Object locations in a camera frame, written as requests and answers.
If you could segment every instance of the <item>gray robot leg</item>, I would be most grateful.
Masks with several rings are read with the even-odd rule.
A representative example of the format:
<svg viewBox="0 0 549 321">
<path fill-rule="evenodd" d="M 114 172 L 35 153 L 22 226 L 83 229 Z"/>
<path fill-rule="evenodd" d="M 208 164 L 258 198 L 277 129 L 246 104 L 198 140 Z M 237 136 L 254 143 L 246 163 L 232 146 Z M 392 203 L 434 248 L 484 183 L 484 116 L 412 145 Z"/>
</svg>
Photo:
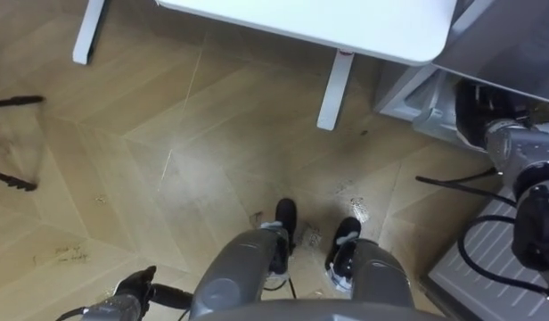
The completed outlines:
<svg viewBox="0 0 549 321">
<path fill-rule="evenodd" d="M 358 239 L 352 267 L 352 300 L 414 307 L 406 272 L 378 244 Z"/>
<path fill-rule="evenodd" d="M 211 263 L 201 279 L 190 319 L 260 300 L 270 272 L 285 272 L 288 235 L 277 226 L 251 230 L 236 236 Z"/>
<path fill-rule="evenodd" d="M 325 264 L 336 289 L 352 300 L 412 308 L 409 282 L 399 262 L 377 243 L 358 238 L 360 232 L 355 218 L 345 218 L 336 231 Z"/>
</svg>

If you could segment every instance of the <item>black stand leg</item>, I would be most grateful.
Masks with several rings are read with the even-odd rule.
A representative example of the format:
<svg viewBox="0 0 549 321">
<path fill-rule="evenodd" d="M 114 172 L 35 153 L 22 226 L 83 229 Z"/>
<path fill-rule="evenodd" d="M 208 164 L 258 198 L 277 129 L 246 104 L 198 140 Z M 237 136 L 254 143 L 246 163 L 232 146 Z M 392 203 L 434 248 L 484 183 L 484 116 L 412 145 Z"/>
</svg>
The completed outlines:
<svg viewBox="0 0 549 321">
<path fill-rule="evenodd" d="M 0 108 L 8 106 L 21 106 L 24 104 L 30 103 L 41 103 L 45 100 L 42 96 L 32 95 L 32 96 L 15 96 L 9 99 L 0 100 Z"/>
<path fill-rule="evenodd" d="M 41 103 L 44 100 L 45 98 L 39 95 L 14 96 L 9 99 L 0 100 L 0 108 L 8 106 L 21 106 L 31 103 Z M 24 181 L 17 177 L 5 175 L 3 173 L 0 173 L 0 181 L 5 182 L 10 187 L 23 189 L 27 192 L 35 191 L 37 189 L 37 184 Z"/>
<path fill-rule="evenodd" d="M 0 173 L 0 181 L 7 183 L 10 187 L 24 189 L 27 192 L 35 191 L 37 189 L 37 184 L 18 179 L 17 177 L 10 177 L 3 173 Z"/>
</svg>

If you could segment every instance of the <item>wooden floor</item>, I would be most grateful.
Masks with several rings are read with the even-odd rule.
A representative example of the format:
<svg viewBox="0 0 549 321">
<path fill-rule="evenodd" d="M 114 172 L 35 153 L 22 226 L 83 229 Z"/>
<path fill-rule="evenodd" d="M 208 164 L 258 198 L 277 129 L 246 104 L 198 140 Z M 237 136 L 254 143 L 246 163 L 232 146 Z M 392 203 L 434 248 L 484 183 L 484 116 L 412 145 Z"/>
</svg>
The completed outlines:
<svg viewBox="0 0 549 321">
<path fill-rule="evenodd" d="M 0 0 L 0 98 L 47 97 L 0 110 L 0 170 L 39 183 L 33 193 L 0 183 L 0 321 L 55 319 L 151 264 L 158 282 L 193 290 L 284 196 L 299 206 L 300 297 L 339 295 L 322 260 L 348 215 L 415 280 L 484 202 L 414 181 L 488 162 L 371 113 L 370 58 L 356 60 L 326 132 L 315 122 L 331 48 L 115 0 L 92 64 L 79 66 L 85 5 Z M 435 311 L 414 285 L 418 307 Z M 154 305 L 146 320 L 177 316 Z"/>
</svg>

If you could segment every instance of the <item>white tabletop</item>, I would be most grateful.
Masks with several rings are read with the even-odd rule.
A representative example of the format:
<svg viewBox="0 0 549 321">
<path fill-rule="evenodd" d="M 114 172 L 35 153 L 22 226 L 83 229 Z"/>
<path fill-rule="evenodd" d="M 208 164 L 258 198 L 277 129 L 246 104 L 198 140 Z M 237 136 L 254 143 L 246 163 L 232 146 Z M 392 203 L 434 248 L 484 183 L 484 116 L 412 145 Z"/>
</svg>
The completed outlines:
<svg viewBox="0 0 549 321">
<path fill-rule="evenodd" d="M 456 0 L 157 0 L 220 21 L 420 65 L 447 40 Z"/>
</svg>

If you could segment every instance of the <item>black cable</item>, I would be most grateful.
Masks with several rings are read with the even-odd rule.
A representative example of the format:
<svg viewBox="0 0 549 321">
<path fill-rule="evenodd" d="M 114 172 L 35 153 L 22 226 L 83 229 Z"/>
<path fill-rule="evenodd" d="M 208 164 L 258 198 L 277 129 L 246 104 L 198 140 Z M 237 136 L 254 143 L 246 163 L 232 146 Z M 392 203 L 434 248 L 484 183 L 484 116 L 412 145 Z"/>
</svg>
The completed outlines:
<svg viewBox="0 0 549 321">
<path fill-rule="evenodd" d="M 524 281 L 514 280 L 514 279 L 511 279 L 511 278 L 508 278 L 508 277 L 505 277 L 505 276 L 499 276 L 499 275 L 496 275 L 492 272 L 488 272 L 486 269 L 480 267 L 477 263 L 475 263 L 471 259 L 471 257 L 469 256 L 469 253 L 467 253 L 467 251 L 464 247 L 465 237 L 466 237 L 467 233 L 473 227 L 475 227 L 478 224 L 485 223 L 485 222 L 502 222 L 502 223 L 507 223 L 507 224 L 514 224 L 515 219 L 514 218 L 508 218 L 508 217 L 505 217 L 505 216 L 500 216 L 500 215 L 485 215 L 485 216 L 481 216 L 479 218 L 475 218 L 474 220 L 472 220 L 467 225 L 467 227 L 464 229 L 464 233 L 457 240 L 457 249 L 458 249 L 459 254 L 461 255 L 461 257 L 463 257 L 464 262 L 469 267 L 471 267 L 475 272 L 477 272 L 478 274 L 484 276 L 485 278 L 487 278 L 489 280 L 493 280 L 493 281 L 501 283 L 501 284 L 506 284 L 506 285 L 510 285 L 510 286 L 514 286 L 514 287 L 519 287 L 519 288 L 522 288 L 522 289 L 525 289 L 525 290 L 528 290 L 528 291 L 537 292 L 537 293 L 543 294 L 545 296 L 548 296 L 549 290 L 542 287 L 542 286 L 531 284 L 531 283 L 524 282 Z"/>
<path fill-rule="evenodd" d="M 182 321 L 182 319 L 185 317 L 185 315 L 187 314 L 187 312 L 189 312 L 189 309 L 186 309 L 184 311 L 184 313 L 182 313 L 182 315 L 177 319 L 177 321 Z"/>
<path fill-rule="evenodd" d="M 76 317 L 76 316 L 84 315 L 86 309 L 87 309 L 87 307 L 80 307 L 80 308 L 72 309 L 69 312 L 63 313 L 59 318 L 56 319 L 56 321 L 62 321 L 62 320 L 68 319 L 69 317 Z"/>
<path fill-rule="evenodd" d="M 286 280 L 284 280 L 280 285 L 274 287 L 274 288 L 263 288 L 263 290 L 265 291 L 277 291 L 277 290 L 281 290 L 283 288 L 283 286 L 286 284 Z"/>
<path fill-rule="evenodd" d="M 418 176 L 418 177 L 415 177 L 415 179 L 419 182 L 426 183 L 426 184 L 442 186 L 442 187 L 451 188 L 451 189 L 454 189 L 454 190 L 457 190 L 457 191 L 462 191 L 462 192 L 466 192 L 466 193 L 473 193 L 473 194 L 480 195 L 480 196 L 487 196 L 487 197 L 490 197 L 494 200 L 498 200 L 500 202 L 508 204 L 512 207 L 516 207 L 516 202 L 515 201 L 513 201 L 511 199 L 508 199 L 506 197 L 500 196 L 496 193 L 483 191 L 483 190 L 480 190 L 478 188 L 469 187 L 469 186 L 465 186 L 465 185 L 460 185 L 460 184 L 457 184 L 457 183 L 453 183 L 451 181 L 440 181 L 440 180 L 437 180 L 437 179 L 431 179 L 431 178 L 427 178 L 427 177 L 419 177 Z"/>
<path fill-rule="evenodd" d="M 447 180 L 447 181 L 441 181 L 436 179 L 431 179 L 427 177 L 415 177 L 415 179 L 419 182 L 432 184 L 432 185 L 439 185 L 446 188 L 452 188 L 458 191 L 466 192 L 466 193 L 473 193 L 476 195 L 481 196 L 487 196 L 490 197 L 496 201 L 503 202 L 505 204 L 508 204 L 514 208 L 516 208 L 516 202 L 513 200 L 510 200 L 506 197 L 500 196 L 495 193 L 483 191 L 477 188 L 469 187 L 460 185 L 458 183 L 464 183 L 464 182 L 470 182 L 472 180 L 482 178 L 482 177 L 489 177 L 492 175 L 497 174 L 497 171 L 495 168 L 486 170 L 482 173 L 479 173 L 477 175 L 473 175 L 470 177 L 464 177 L 459 179 L 453 179 L 453 180 Z M 478 224 L 486 223 L 486 222 L 501 222 L 501 223 L 507 223 L 507 224 L 514 224 L 516 222 L 516 219 L 509 218 L 501 215 L 485 215 L 479 218 L 473 219 L 464 229 L 463 233 L 457 240 L 457 250 L 459 251 L 459 255 L 463 258 L 464 262 L 472 268 L 475 272 L 477 272 L 479 275 L 484 276 L 485 278 L 498 282 L 500 284 L 506 284 L 513 287 L 518 287 L 527 291 L 536 292 L 538 294 L 542 294 L 546 297 L 547 300 L 549 300 L 549 288 L 544 288 L 542 286 L 531 284 L 525 281 L 520 280 L 514 280 L 509 277 L 505 276 L 499 276 L 492 272 L 487 271 L 486 269 L 480 267 L 477 263 L 475 263 L 471 257 L 469 256 L 469 253 L 467 253 L 467 250 L 464 246 L 466 235 L 471 231 L 473 227 L 475 227 Z"/>
<path fill-rule="evenodd" d="M 294 284 L 292 283 L 292 279 L 289 276 L 289 284 L 291 285 L 291 291 L 292 291 L 292 298 L 296 300 L 296 291 L 294 291 Z"/>
<path fill-rule="evenodd" d="M 483 171 L 482 173 L 479 173 L 477 175 L 472 175 L 472 176 L 469 176 L 469 177 L 463 177 L 463 178 L 458 178 L 458 179 L 450 179 L 450 180 L 447 180 L 447 181 L 443 181 L 445 183 L 466 183 L 466 182 L 471 182 L 475 179 L 479 179 L 479 178 L 484 178 L 484 177 L 491 177 L 491 176 L 494 176 L 498 174 L 498 170 L 496 170 L 495 168 L 490 168 L 490 169 L 487 169 L 485 171 Z"/>
</svg>

